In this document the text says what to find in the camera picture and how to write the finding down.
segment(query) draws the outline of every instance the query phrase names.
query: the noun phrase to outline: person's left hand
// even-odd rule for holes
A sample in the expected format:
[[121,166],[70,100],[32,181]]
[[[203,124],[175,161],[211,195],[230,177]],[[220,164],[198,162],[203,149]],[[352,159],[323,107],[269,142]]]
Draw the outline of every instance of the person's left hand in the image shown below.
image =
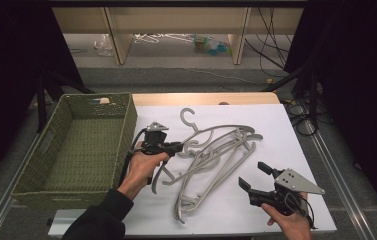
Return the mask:
[[117,190],[134,200],[139,191],[147,185],[148,178],[153,176],[154,169],[160,166],[162,161],[168,160],[169,155],[164,152],[145,155],[141,151],[136,151],[129,163],[128,174]]

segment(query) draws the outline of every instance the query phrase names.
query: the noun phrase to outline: white table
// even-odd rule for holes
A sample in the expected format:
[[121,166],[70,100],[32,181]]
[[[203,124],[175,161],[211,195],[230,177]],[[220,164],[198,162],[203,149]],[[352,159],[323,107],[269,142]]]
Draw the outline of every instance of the white table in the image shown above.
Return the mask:
[[[218,189],[204,200],[193,213],[184,214],[185,224],[173,217],[173,207],[180,183],[172,186],[158,184],[155,195],[150,187],[144,188],[135,205],[124,219],[128,237],[187,237],[187,236],[254,236],[264,232],[279,232],[279,227],[266,225],[269,216],[261,209],[249,204],[247,193],[238,186],[238,177],[262,191],[274,189],[273,178],[257,169],[263,161],[276,169],[293,168],[304,177],[315,182],[285,109],[280,104],[260,105],[184,105],[184,106],[138,106],[135,133],[153,121],[169,127],[166,141],[182,141],[193,133],[192,128],[179,119],[180,110],[190,107],[196,113],[186,114],[199,129],[223,124],[242,124],[253,127],[263,135],[256,142],[255,152],[230,175]],[[173,173],[184,172],[189,163],[174,157],[167,164]],[[160,177],[168,180],[165,174]],[[335,231],[336,227],[328,208],[320,195],[309,194],[309,202],[315,213],[315,231]],[[54,219],[49,235],[61,236],[84,210],[60,210]]]

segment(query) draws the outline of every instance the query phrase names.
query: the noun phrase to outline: person's right hand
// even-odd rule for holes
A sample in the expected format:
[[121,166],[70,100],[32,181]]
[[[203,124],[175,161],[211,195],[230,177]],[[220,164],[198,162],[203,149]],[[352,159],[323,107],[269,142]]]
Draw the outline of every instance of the person's right hand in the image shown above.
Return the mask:
[[[302,193],[304,199],[307,199],[307,193]],[[268,226],[275,222],[279,225],[284,235],[290,240],[308,240],[312,239],[310,232],[309,220],[298,213],[290,216],[284,216],[269,204],[263,203],[262,209],[270,216]]]
[[160,166],[161,162],[168,160],[169,155],[164,152],[156,155],[145,155],[141,151],[136,151],[129,163],[128,174],[117,190],[130,200],[134,200],[139,191],[147,185],[148,178],[153,176],[154,169]]

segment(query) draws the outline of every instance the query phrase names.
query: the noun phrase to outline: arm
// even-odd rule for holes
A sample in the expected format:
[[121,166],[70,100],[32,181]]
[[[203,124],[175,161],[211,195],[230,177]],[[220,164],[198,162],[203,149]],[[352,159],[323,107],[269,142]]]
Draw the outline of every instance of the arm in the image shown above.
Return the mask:
[[297,213],[293,213],[290,216],[284,216],[274,207],[266,203],[263,203],[261,207],[270,216],[267,224],[271,226],[276,222],[289,240],[312,239],[310,222],[307,218],[302,217]]
[[122,220],[131,210],[132,201],[147,185],[147,179],[153,175],[155,167],[168,159],[166,153],[147,156],[140,151],[136,152],[122,185],[118,189],[110,189],[100,205],[89,207],[67,229],[62,239],[123,239],[125,225]]

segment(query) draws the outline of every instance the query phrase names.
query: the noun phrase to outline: cable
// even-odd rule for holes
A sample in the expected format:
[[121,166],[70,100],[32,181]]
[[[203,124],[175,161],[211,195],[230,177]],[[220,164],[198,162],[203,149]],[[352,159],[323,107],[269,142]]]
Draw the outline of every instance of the cable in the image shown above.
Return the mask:
[[312,208],[312,205],[310,205],[309,201],[307,201],[303,196],[300,196],[300,198],[307,204],[307,206],[309,206],[309,209],[310,209],[310,213],[312,214],[312,217],[309,219],[309,221],[311,222],[311,229],[315,230],[317,229],[315,227],[315,213],[313,212],[313,208]]
[[240,81],[247,82],[247,83],[252,83],[252,84],[267,84],[267,83],[264,83],[264,82],[263,83],[252,82],[252,81],[248,81],[248,80],[245,80],[245,79],[242,79],[242,78],[238,78],[238,77],[226,77],[226,76],[222,76],[222,75],[218,75],[218,74],[211,73],[211,72],[206,72],[206,71],[193,70],[193,69],[189,69],[189,68],[182,68],[182,69],[185,69],[185,70],[191,71],[191,72],[210,74],[212,76],[220,77],[220,78],[225,78],[225,79],[240,80]]
[[285,36],[287,37],[287,39],[290,42],[290,44],[293,43],[293,41],[288,37],[288,35],[285,35]]
[[83,49],[83,48],[69,48],[69,50],[71,54],[88,52],[87,49]]
[[[260,8],[259,8],[259,13],[260,13],[260,16],[262,17],[262,20],[263,20],[263,23],[265,24],[265,27],[266,27],[266,30],[267,30],[267,35],[266,35],[266,38],[265,38],[265,44],[266,44],[266,42],[267,42],[267,39],[268,39],[268,37],[269,37],[269,29],[268,29],[268,27],[267,27],[267,24],[266,24],[266,21],[265,21],[265,19],[263,18],[263,15],[262,15],[262,13],[260,12]],[[268,74],[269,76],[274,76],[274,75],[272,75],[272,74],[269,74],[269,73],[267,73],[264,69],[263,69],[263,66],[262,66],[262,54],[263,54],[263,50],[265,49],[265,45],[263,45],[262,46],[262,50],[260,51],[260,58],[259,58],[259,65],[260,65],[260,69],[265,73],[265,74]]]
[[270,8],[269,11],[270,11],[270,23],[269,23],[269,26],[268,24],[266,23],[266,20],[265,18],[263,17],[263,14],[260,10],[260,8],[258,8],[259,10],[259,14],[260,14],[260,17],[262,18],[262,21],[263,23],[265,24],[265,27],[266,27],[266,31],[267,31],[267,35],[266,35],[266,39],[265,39],[265,44],[266,44],[266,41],[267,41],[267,38],[268,36],[270,36],[270,38],[273,40],[275,46],[276,46],[276,49],[277,49],[277,53],[278,53],[278,56],[282,62],[282,64],[285,64],[285,58],[284,56],[282,55],[281,51],[279,51],[279,47],[278,47],[278,43],[276,41],[276,37],[275,37],[275,28],[273,26],[273,13],[274,13],[274,8]]
[[265,43],[265,42],[259,37],[258,34],[256,34],[256,37],[257,37],[257,39],[259,39],[260,42],[262,42],[263,44],[265,44],[266,46],[268,46],[268,47],[270,47],[270,48],[275,48],[275,49],[280,50],[280,51],[283,51],[283,52],[288,52],[288,50],[285,50],[285,49],[282,49],[282,48],[278,48],[278,47],[272,46],[272,45],[270,45],[270,44],[268,44],[268,43]]
[[316,113],[316,120],[327,125],[334,125],[334,122],[332,121],[329,112],[326,109],[325,101],[323,100],[323,97],[321,95],[318,95],[318,100],[320,101],[317,102],[316,108],[320,111]]
[[247,39],[245,39],[245,42],[253,49],[253,51],[255,51],[256,53],[258,53],[260,56],[266,58],[268,61],[272,62],[273,64],[275,64],[277,67],[279,67],[280,69],[284,69],[284,66],[280,65],[279,63],[275,62],[274,60],[272,60],[270,57],[264,55],[262,52],[260,52],[259,50],[257,50],[256,48],[254,48],[249,42]]
[[[288,204],[288,197],[290,197],[290,196],[292,197],[292,199],[290,200],[290,203],[292,205],[294,205],[294,207],[291,207],[290,204]],[[307,216],[307,212],[304,209],[301,208],[300,203],[297,201],[297,199],[294,197],[294,195],[292,193],[288,192],[287,195],[285,195],[284,203],[287,206],[287,208],[290,209],[292,212],[298,213],[302,217]]]
[[[160,67],[139,67],[138,68],[160,68]],[[239,81],[242,81],[242,82],[246,82],[246,83],[251,83],[251,84],[257,84],[257,85],[268,85],[267,82],[253,82],[253,81],[249,81],[249,80],[246,80],[246,79],[243,79],[243,78],[238,78],[238,77],[227,77],[227,76],[223,76],[223,75],[219,75],[219,74],[216,74],[216,73],[212,73],[212,72],[207,72],[207,71],[201,71],[201,70],[194,70],[194,69],[190,69],[190,68],[182,68],[184,70],[187,70],[187,71],[190,71],[190,72],[196,72],[196,73],[204,73],[204,74],[209,74],[209,75],[212,75],[212,76],[215,76],[215,77],[219,77],[219,78],[224,78],[224,79],[234,79],[234,80],[239,80]]]
[[[294,107],[300,107],[301,108],[301,112],[297,113],[297,114],[293,113],[292,109]],[[289,115],[291,115],[291,117],[289,119],[290,119],[290,121],[292,123],[292,126],[295,127],[295,130],[297,131],[298,134],[300,134],[302,136],[312,136],[312,135],[314,135],[317,132],[318,128],[316,126],[313,126],[313,131],[311,133],[305,133],[302,130],[300,130],[300,126],[303,123],[305,123],[305,121],[310,120],[309,114],[306,113],[306,110],[304,109],[304,107],[302,105],[295,104],[295,105],[292,105],[290,107],[287,106],[286,110],[287,110],[287,113]]]
[[139,131],[139,133],[134,138],[134,141],[132,142],[130,151],[133,151],[135,149],[135,145],[137,144],[139,137],[141,136],[141,134],[145,133],[146,131],[147,131],[146,128],[143,128],[141,129],[141,131]]

